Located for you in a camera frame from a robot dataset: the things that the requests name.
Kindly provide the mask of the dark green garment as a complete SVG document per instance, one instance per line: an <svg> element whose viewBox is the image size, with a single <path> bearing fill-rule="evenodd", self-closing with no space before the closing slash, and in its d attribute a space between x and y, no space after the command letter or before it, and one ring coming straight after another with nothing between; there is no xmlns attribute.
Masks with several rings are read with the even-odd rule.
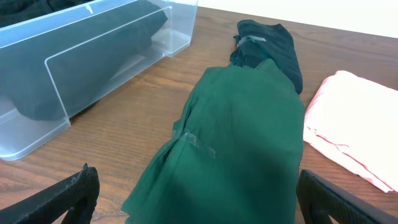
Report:
<svg viewBox="0 0 398 224"><path fill-rule="evenodd" d="M267 59L211 67L122 205L128 223L293 223L304 108Z"/></svg>

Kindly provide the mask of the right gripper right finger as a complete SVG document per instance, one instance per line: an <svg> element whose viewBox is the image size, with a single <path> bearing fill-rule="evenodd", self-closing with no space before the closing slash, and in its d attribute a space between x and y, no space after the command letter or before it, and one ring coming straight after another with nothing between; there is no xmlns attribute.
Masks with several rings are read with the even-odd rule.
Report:
<svg viewBox="0 0 398 224"><path fill-rule="evenodd" d="M296 194L306 224L397 224L397 217L303 169Z"/></svg>

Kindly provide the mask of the black pants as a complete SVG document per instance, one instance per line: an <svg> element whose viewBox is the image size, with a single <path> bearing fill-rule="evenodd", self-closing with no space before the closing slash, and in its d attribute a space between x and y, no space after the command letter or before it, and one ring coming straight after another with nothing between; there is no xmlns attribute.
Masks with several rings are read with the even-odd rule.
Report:
<svg viewBox="0 0 398 224"><path fill-rule="evenodd" d="M1 49L1 94L23 116L55 121L86 108L152 47L164 10L134 1Z"/></svg>

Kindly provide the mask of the salmon pink garment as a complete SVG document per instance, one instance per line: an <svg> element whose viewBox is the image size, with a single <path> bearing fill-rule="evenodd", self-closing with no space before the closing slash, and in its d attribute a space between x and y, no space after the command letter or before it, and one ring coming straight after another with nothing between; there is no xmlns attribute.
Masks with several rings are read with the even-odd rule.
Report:
<svg viewBox="0 0 398 224"><path fill-rule="evenodd" d="M337 71L307 107L303 139L379 190L397 190L396 90Z"/></svg>

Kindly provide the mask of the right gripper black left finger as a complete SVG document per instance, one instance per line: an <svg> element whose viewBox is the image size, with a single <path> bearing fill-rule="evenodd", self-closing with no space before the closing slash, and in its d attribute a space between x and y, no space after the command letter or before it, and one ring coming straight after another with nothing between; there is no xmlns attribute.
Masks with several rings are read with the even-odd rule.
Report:
<svg viewBox="0 0 398 224"><path fill-rule="evenodd" d="M91 221L100 192L95 167L85 164L76 174L1 210L1 223L87 224Z"/></svg>

